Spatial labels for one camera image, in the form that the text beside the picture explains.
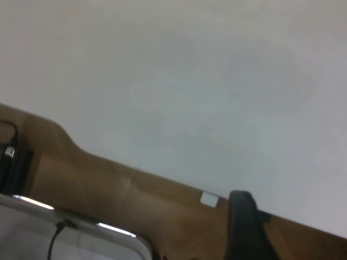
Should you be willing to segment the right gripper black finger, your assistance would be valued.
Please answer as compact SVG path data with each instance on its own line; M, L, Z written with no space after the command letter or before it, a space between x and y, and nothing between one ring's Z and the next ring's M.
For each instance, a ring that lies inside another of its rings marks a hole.
M260 212L247 191L231 191L229 195L224 259L274 259Z

